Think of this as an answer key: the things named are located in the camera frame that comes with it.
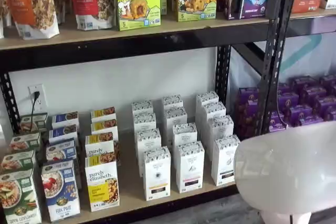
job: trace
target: floor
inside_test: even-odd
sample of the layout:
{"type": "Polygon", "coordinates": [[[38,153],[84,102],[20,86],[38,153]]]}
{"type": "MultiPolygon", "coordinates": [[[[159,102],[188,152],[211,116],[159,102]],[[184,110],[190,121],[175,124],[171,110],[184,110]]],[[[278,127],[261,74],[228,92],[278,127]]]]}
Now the floor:
{"type": "MultiPolygon", "coordinates": [[[[212,201],[134,224],[264,224],[240,195],[212,201]]],[[[336,208],[312,215],[309,224],[335,224],[336,208]]]]}

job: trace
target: small white box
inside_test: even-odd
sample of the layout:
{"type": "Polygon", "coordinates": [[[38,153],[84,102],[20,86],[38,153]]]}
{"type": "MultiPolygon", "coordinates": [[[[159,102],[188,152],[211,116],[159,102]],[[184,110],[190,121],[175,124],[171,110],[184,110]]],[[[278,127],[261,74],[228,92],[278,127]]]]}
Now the small white box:
{"type": "Polygon", "coordinates": [[[98,123],[98,122],[108,121],[108,120],[113,120],[113,119],[117,119],[117,115],[115,113],[114,107],[91,111],[91,122],[92,123],[98,123]]]}
{"type": "Polygon", "coordinates": [[[236,135],[215,140],[211,176],[216,186],[235,181],[233,164],[239,143],[240,140],[236,135]]]}
{"type": "Polygon", "coordinates": [[[170,163],[168,148],[161,147],[143,154],[143,186],[146,200],[170,196],[170,163]]]}
{"type": "Polygon", "coordinates": [[[180,193],[203,186],[204,149],[200,141],[177,148],[176,183],[180,193]]]}
{"type": "Polygon", "coordinates": [[[173,148],[173,126],[187,123],[188,115],[184,107],[164,111],[163,142],[169,149],[173,148]]]}
{"type": "Polygon", "coordinates": [[[208,122],[208,137],[206,143],[208,148],[207,153],[210,161],[212,162],[212,152],[214,149],[214,142],[217,139],[225,138],[233,135],[234,122],[229,115],[213,118],[208,122]]]}
{"type": "Polygon", "coordinates": [[[197,128],[195,123],[177,124],[173,126],[173,161],[176,169],[176,153],[179,145],[197,141],[197,128]]]}
{"type": "Polygon", "coordinates": [[[116,119],[91,124],[92,135],[109,132],[112,132],[113,140],[118,141],[118,125],[116,119]]]}
{"type": "Polygon", "coordinates": [[[71,126],[71,125],[76,125],[77,128],[79,128],[79,116],[78,112],[69,112],[65,114],[59,114],[59,115],[54,115],[52,117],[52,123],[51,125],[53,126],[53,129],[56,128],[61,128],[65,126],[71,126]]]}
{"type": "Polygon", "coordinates": [[[154,113],[152,101],[133,102],[132,103],[133,117],[140,113],[154,113]]]}
{"type": "Polygon", "coordinates": [[[159,129],[140,131],[136,133],[138,153],[139,175],[143,174],[143,153],[161,147],[161,135],[159,129]]]}

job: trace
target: electrical outlet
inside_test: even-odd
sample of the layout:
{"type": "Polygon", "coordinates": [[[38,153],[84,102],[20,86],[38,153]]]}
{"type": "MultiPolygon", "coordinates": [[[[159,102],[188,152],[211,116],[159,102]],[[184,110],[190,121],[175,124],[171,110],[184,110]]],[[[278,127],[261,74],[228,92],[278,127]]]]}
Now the electrical outlet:
{"type": "Polygon", "coordinates": [[[31,99],[32,104],[34,103],[34,92],[35,91],[40,92],[40,96],[35,102],[34,112],[35,113],[47,112],[48,105],[47,105],[47,99],[46,99],[46,94],[44,92],[43,84],[31,85],[28,87],[28,89],[29,89],[30,99],[31,99]]]}

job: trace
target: white stand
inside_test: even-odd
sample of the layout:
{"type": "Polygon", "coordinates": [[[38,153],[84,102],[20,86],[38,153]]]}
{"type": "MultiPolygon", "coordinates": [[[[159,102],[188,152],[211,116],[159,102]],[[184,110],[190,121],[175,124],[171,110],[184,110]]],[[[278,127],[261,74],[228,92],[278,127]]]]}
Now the white stand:
{"type": "MultiPolygon", "coordinates": [[[[281,215],[275,212],[261,211],[265,224],[290,224],[289,215],[281,215]]],[[[293,215],[293,224],[308,224],[311,212],[304,215],[293,215]]]]}

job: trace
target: power cord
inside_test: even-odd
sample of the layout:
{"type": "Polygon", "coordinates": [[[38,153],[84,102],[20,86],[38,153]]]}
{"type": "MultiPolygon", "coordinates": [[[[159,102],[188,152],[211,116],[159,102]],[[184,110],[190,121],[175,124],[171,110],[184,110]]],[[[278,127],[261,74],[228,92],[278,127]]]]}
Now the power cord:
{"type": "Polygon", "coordinates": [[[29,132],[32,131],[32,127],[33,127],[33,112],[34,112],[34,107],[35,107],[35,103],[37,101],[37,99],[40,97],[40,91],[35,91],[34,92],[34,101],[33,101],[33,107],[32,107],[32,114],[30,116],[30,130],[29,132]]]}

